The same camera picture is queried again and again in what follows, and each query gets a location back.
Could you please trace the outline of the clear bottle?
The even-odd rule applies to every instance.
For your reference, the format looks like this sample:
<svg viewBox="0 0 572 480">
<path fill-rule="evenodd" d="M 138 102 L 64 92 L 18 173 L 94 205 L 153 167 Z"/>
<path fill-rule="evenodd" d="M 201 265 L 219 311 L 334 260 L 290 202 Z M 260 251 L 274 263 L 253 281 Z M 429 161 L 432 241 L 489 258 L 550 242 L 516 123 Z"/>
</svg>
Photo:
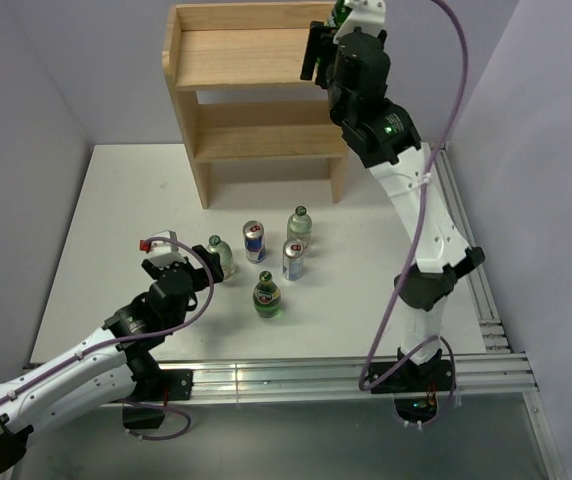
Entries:
<svg viewBox="0 0 572 480">
<path fill-rule="evenodd" d="M 313 221 L 306 207 L 303 205 L 297 206 L 287 221 L 287 239 L 297 239 L 307 249 L 311 243 L 312 227 Z"/>
<path fill-rule="evenodd" d="M 235 274 L 235 262 L 230 245 L 219 235 L 211 235 L 208 239 L 207 250 L 219 255 L 224 280 L 230 280 Z"/>
</svg>

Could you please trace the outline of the green bottle yellow label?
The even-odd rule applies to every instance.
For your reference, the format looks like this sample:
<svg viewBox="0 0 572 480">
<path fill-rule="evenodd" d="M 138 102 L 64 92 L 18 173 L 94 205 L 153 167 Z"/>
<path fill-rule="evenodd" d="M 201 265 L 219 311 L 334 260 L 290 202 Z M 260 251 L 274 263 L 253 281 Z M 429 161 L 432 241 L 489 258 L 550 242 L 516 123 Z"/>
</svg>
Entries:
<svg viewBox="0 0 572 480">
<path fill-rule="evenodd" d="M 325 21 L 325 25 L 333 29 L 339 29 L 351 13 L 351 8 L 346 5 L 346 0 L 336 0 L 335 4 Z"/>
</svg>

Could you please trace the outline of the green bottle red label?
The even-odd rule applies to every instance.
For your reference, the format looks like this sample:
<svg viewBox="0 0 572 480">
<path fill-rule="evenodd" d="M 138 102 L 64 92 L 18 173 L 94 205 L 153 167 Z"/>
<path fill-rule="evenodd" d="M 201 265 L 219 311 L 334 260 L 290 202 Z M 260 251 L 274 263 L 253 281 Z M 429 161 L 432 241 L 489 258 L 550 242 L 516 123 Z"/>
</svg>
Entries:
<svg viewBox="0 0 572 480">
<path fill-rule="evenodd" d="M 272 318 L 280 312 L 281 291 L 269 271 L 265 270 L 259 274 L 252 298 L 254 308 L 260 317 Z"/>
</svg>

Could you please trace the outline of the silver Red Bull can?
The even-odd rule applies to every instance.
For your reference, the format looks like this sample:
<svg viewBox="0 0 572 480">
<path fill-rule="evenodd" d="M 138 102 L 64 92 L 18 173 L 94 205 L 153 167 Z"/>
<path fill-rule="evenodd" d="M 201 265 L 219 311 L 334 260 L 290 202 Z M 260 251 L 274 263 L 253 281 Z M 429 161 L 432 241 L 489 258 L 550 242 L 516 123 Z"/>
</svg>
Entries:
<svg viewBox="0 0 572 480">
<path fill-rule="evenodd" d="M 289 239 L 283 245 L 283 275 L 286 280 L 296 281 L 302 277 L 304 244 L 299 239 Z"/>
</svg>

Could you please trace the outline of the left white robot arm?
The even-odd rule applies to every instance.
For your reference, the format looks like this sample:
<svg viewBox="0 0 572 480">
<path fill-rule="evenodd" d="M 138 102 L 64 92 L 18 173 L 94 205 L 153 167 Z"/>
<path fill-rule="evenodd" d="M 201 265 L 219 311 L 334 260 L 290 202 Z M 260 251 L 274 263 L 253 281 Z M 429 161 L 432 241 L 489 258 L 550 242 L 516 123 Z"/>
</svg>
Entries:
<svg viewBox="0 0 572 480">
<path fill-rule="evenodd" d="M 67 352 L 0 384 L 0 474 L 14 467 L 39 434 L 105 403 L 149 399 L 161 386 L 151 350 L 203 315 L 197 301 L 224 279 L 218 254 L 201 245 L 141 241 L 149 289 L 118 309 Z"/>
</svg>

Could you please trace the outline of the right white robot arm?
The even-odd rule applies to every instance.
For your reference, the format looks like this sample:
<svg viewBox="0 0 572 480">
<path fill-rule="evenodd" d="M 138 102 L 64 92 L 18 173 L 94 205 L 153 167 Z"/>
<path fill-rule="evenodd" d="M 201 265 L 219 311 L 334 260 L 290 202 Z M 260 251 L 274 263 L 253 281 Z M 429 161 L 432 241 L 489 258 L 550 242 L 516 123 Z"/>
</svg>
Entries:
<svg viewBox="0 0 572 480">
<path fill-rule="evenodd" d="M 432 182 L 435 153 L 409 115 L 386 96 L 390 58 L 386 33 L 356 27 L 340 39 L 338 28 L 314 21 L 300 77 L 328 95 L 330 120 L 346 145 L 383 187 L 410 239 L 411 248 L 385 313 L 400 306 L 407 315 L 397 362 L 386 372 L 360 376 L 363 390 L 395 376 L 409 389 L 428 383 L 443 366 L 442 316 L 458 281 L 485 260 L 458 231 Z"/>
</svg>

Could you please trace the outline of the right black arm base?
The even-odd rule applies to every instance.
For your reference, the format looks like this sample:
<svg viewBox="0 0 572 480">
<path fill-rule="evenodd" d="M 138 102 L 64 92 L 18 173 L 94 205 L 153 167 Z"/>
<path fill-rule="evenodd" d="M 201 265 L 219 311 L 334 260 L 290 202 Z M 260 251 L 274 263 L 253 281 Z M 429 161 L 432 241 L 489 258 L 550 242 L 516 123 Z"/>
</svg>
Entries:
<svg viewBox="0 0 572 480">
<path fill-rule="evenodd" d="M 434 421 L 444 407 L 454 402 L 454 362 L 443 359 L 441 351 L 421 366 L 407 361 L 370 392 L 375 395 L 392 394 L 395 411 L 402 424 L 422 429 Z"/>
</svg>

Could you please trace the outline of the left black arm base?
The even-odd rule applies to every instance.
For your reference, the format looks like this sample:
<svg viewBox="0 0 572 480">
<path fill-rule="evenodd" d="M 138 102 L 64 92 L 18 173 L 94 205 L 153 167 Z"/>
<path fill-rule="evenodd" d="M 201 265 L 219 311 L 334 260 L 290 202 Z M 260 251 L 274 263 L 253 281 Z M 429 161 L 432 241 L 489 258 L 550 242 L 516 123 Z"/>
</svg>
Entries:
<svg viewBox="0 0 572 480">
<path fill-rule="evenodd" d="M 122 407 L 122 425 L 130 431 L 157 430 L 168 414 L 158 406 L 168 408 L 172 401 L 187 401 L 191 397 L 194 371 L 192 369 L 162 369 L 152 384 L 137 387 Z"/>
</svg>

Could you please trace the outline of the wooden two-tier shelf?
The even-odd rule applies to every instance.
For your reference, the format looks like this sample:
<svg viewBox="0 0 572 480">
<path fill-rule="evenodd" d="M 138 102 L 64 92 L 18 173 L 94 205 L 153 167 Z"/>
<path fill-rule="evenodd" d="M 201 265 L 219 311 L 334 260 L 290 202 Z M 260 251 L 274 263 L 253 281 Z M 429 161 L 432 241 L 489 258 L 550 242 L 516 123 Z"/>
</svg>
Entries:
<svg viewBox="0 0 572 480">
<path fill-rule="evenodd" d="M 325 101 L 280 97 L 313 89 L 300 79 L 308 27 L 330 1 L 176 4 L 162 69 L 203 208 L 215 164 L 321 159 L 340 202 L 348 148 Z"/>
</svg>

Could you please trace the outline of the blue Red Bull can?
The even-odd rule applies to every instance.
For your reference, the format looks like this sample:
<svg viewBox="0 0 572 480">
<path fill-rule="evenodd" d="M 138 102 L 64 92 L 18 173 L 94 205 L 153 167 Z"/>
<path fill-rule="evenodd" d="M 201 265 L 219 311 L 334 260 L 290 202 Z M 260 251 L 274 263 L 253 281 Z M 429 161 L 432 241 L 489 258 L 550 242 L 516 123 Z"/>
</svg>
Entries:
<svg viewBox="0 0 572 480">
<path fill-rule="evenodd" d="M 250 220 L 243 226 L 246 258 L 251 263 L 260 263 L 266 255 L 265 230 L 261 222 Z"/>
</svg>

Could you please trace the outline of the aluminium frame rail right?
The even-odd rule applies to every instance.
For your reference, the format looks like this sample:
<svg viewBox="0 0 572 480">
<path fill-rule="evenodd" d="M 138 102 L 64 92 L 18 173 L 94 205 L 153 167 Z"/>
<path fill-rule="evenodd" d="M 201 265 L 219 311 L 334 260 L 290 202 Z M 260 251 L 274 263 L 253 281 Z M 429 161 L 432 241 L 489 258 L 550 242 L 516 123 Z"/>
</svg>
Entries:
<svg viewBox="0 0 572 480">
<path fill-rule="evenodd" d="M 455 176 L 450 166 L 446 147 L 441 147 L 437 153 L 434 169 L 438 176 L 446 207 L 454 220 L 456 228 L 471 246 L 475 246 L 477 242 L 474 239 Z M 477 312 L 486 351 L 489 354 L 511 353 L 512 348 L 497 311 L 484 267 L 480 266 L 469 274 L 467 282 Z"/>
</svg>

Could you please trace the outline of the aluminium frame rail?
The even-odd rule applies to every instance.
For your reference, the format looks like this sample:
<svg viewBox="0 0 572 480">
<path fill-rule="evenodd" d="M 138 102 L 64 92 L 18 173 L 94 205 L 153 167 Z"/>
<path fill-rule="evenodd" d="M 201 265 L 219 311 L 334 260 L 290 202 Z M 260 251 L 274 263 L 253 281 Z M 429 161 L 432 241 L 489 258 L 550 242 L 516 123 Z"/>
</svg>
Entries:
<svg viewBox="0 0 572 480">
<path fill-rule="evenodd" d="M 441 147 L 437 153 L 434 169 L 438 176 L 446 207 L 454 220 L 456 228 L 471 246 L 475 246 L 477 242 L 474 239 L 455 176 L 450 166 L 446 147 Z M 512 348 L 497 311 L 484 267 L 480 266 L 469 274 L 467 282 L 477 312 L 486 351 L 489 354 L 511 353 Z"/>
<path fill-rule="evenodd" d="M 358 388 L 358 358 L 285 361 L 163 362 L 162 369 L 192 369 L 185 404 L 250 404 L 356 400 L 371 394 Z M 455 357 L 459 395 L 530 393 L 538 390 L 524 354 Z"/>
</svg>

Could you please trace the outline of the aluminium frame rail front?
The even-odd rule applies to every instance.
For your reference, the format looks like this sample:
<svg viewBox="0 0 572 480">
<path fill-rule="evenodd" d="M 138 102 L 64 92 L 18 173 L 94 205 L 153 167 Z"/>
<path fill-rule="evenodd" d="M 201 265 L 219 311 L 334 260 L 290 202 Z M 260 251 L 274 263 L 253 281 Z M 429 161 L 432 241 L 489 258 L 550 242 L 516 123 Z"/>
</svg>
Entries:
<svg viewBox="0 0 572 480">
<path fill-rule="evenodd" d="M 358 388 L 358 358 L 285 361 L 163 362 L 162 369 L 192 369 L 185 404 L 250 404 L 356 400 L 371 394 Z M 459 395 L 530 393 L 538 390 L 524 354 L 455 357 Z"/>
</svg>

